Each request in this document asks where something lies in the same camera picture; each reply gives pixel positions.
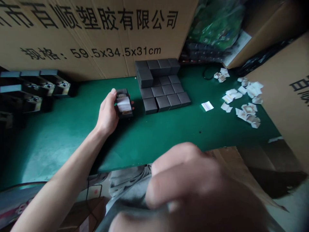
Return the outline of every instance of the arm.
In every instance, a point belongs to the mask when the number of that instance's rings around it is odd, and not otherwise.
[[[116,90],[101,103],[98,122],[68,161],[39,191],[11,231],[56,231],[78,194],[107,137],[115,130],[118,116],[114,108]]]

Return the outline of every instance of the green plastic bag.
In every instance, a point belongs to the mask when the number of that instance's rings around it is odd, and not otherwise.
[[[209,0],[197,13],[188,38],[221,51],[228,49],[238,38],[244,12],[238,0]]]

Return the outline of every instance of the torn paper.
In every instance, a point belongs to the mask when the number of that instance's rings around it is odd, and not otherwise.
[[[222,104],[221,109],[225,110],[227,113],[230,113],[233,107],[230,107],[225,102]]]
[[[209,111],[213,109],[213,106],[209,101],[202,103],[202,107],[204,108],[205,111]]]

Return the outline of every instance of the white label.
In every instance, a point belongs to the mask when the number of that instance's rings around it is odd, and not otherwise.
[[[80,225],[80,232],[89,232],[89,216]]]
[[[252,37],[245,31],[241,30],[238,40],[232,46],[232,54],[225,57],[223,63],[227,67],[244,46],[250,41]]]

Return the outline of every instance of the plastic bag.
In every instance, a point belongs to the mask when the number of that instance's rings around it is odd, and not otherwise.
[[[237,40],[244,12],[238,0],[209,0],[199,9],[188,38],[221,51],[230,48]]]
[[[287,45],[292,43],[294,39],[278,42],[251,57],[242,67],[235,68],[235,72],[239,76],[246,76],[253,70],[255,70],[257,67],[264,64],[266,61],[268,61],[273,55],[275,55],[277,52],[279,52],[281,49],[285,48]]]

